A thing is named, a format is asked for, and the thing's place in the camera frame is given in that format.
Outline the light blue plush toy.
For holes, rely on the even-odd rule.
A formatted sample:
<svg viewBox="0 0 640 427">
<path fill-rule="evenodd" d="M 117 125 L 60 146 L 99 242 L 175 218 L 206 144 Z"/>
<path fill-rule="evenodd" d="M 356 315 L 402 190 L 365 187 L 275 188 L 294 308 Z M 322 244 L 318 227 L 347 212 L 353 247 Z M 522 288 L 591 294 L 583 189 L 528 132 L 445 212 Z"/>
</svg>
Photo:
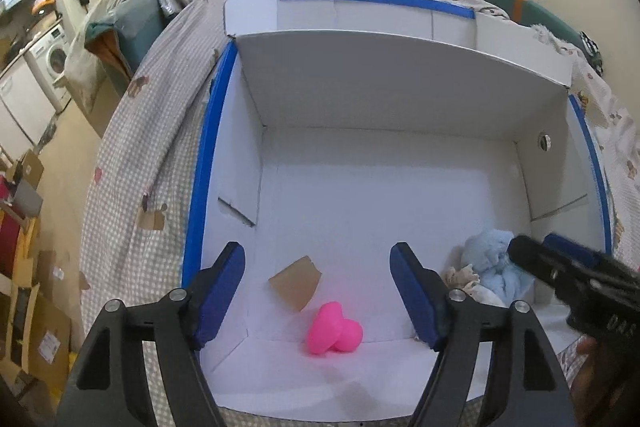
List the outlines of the light blue plush toy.
<svg viewBox="0 0 640 427">
<path fill-rule="evenodd" d="M 462 267 L 471 265 L 480 277 L 480 285 L 507 306 L 524 297 L 534 283 L 531 275 L 511 261 L 508 247 L 512 239 L 510 231 L 485 230 L 471 236 L 461 254 Z"/>
</svg>

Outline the beige scrunchie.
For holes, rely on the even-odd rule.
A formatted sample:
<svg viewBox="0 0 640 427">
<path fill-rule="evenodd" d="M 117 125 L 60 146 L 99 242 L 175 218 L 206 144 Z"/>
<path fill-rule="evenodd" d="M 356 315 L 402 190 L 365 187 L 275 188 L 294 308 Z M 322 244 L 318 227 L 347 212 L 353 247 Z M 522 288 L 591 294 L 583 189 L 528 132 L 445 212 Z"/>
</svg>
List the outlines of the beige scrunchie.
<svg viewBox="0 0 640 427">
<path fill-rule="evenodd" d="M 482 299 L 480 277 L 474 272 L 472 265 L 465 265 L 460 270 L 449 267 L 442 274 L 442 279 L 449 289 L 461 289 L 475 301 Z"/>
</svg>

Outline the pink rubber toy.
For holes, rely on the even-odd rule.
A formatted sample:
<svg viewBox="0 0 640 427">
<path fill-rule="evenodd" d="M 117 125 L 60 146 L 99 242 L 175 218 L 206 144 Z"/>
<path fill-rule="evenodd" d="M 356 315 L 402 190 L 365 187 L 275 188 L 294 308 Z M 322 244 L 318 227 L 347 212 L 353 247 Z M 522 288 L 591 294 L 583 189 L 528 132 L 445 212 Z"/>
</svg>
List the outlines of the pink rubber toy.
<svg viewBox="0 0 640 427">
<path fill-rule="evenodd" d="M 334 350 L 354 352 L 362 343 L 362 326 L 346 319 L 341 303 L 331 301 L 320 307 L 306 337 L 307 350 L 312 355 L 324 355 Z"/>
</svg>

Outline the brown cardboard piece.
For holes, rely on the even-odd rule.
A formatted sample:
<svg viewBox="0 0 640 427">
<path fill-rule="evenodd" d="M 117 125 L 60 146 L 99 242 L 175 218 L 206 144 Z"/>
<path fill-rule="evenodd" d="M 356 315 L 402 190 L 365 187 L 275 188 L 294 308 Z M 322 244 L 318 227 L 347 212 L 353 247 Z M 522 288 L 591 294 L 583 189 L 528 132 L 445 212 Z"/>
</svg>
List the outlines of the brown cardboard piece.
<svg viewBox="0 0 640 427">
<path fill-rule="evenodd" d="M 295 311 L 302 311 L 318 288 L 322 273 L 309 256 L 304 256 L 269 279 L 278 297 Z"/>
</svg>

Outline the cardboard boxes on floor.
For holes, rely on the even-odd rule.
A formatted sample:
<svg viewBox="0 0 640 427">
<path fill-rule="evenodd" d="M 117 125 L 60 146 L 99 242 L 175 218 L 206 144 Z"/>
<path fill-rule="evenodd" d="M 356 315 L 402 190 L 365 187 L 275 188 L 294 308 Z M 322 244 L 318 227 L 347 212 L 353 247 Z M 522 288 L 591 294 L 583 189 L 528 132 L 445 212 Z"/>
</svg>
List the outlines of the cardboard boxes on floor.
<svg viewBox="0 0 640 427">
<path fill-rule="evenodd" d="M 1 375 L 42 381 L 61 398 L 70 370 L 70 318 L 43 294 L 38 279 L 38 156 L 1 156 Z"/>
</svg>

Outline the teal headboard cushion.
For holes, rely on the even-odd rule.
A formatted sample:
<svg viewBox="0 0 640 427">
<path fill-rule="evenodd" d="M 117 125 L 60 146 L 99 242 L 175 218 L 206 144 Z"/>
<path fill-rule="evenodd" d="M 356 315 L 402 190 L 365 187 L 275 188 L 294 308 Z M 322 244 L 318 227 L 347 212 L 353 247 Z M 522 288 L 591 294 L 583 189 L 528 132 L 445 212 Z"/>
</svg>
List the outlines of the teal headboard cushion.
<svg viewBox="0 0 640 427">
<path fill-rule="evenodd" d="M 553 14 L 541 4 L 533 0 L 486 0 L 509 15 L 511 20 L 523 26 L 542 25 L 549 29 L 555 37 L 578 46 L 589 60 L 601 61 L 597 43 L 583 31 L 578 31 L 565 23 L 562 18 Z"/>
</svg>

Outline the blue white cardboard box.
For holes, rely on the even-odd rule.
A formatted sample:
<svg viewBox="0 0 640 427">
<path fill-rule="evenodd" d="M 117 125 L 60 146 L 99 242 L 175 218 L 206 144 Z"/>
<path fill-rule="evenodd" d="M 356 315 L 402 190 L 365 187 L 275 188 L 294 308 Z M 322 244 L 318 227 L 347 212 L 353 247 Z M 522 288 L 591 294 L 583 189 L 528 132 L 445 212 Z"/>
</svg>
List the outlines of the blue white cardboard box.
<svg viewBox="0 0 640 427">
<path fill-rule="evenodd" d="M 433 0 L 228 0 L 183 275 L 230 242 L 245 272 L 200 362 L 227 409 L 299 421 L 410 414 L 435 355 L 390 274 L 407 243 L 442 271 L 489 229 L 613 249 L 604 165 L 570 58 L 527 28 Z M 295 311 L 269 279 L 309 256 Z M 312 355 L 341 303 L 363 340 Z"/>
</svg>

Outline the white kitchen cabinet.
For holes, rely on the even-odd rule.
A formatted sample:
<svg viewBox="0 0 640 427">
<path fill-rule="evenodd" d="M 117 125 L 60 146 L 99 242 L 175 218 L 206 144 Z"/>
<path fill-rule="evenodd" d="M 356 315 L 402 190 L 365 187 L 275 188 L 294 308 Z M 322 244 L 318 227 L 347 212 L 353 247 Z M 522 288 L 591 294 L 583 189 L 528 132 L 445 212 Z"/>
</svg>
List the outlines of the white kitchen cabinet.
<svg viewBox="0 0 640 427">
<path fill-rule="evenodd" d="M 41 141 L 55 115 L 23 57 L 1 75 L 1 146 L 20 158 Z"/>
</svg>

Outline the white washing machine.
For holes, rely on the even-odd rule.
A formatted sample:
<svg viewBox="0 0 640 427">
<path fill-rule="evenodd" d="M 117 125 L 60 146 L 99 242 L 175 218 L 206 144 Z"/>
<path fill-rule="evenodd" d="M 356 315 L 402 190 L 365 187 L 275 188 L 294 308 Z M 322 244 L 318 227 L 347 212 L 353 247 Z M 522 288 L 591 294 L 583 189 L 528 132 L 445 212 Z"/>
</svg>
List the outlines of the white washing machine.
<svg viewBox="0 0 640 427">
<path fill-rule="evenodd" d="M 25 53 L 26 62 L 39 86 L 52 103 L 55 113 L 64 112 L 70 103 L 64 70 L 70 43 L 61 23 L 43 32 Z"/>
</svg>

